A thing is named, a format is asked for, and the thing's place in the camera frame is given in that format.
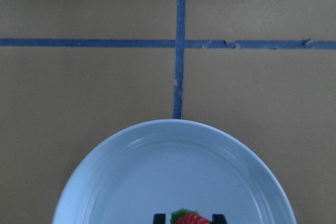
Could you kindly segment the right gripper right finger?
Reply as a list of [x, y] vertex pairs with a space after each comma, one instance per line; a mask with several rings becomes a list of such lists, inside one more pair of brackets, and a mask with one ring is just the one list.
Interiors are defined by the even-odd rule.
[[227, 224], [223, 214], [212, 214], [212, 224]]

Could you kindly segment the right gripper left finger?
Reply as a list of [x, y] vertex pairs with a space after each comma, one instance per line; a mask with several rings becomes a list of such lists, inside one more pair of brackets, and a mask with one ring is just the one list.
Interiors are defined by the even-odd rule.
[[154, 214], [153, 224], [166, 224], [166, 214]]

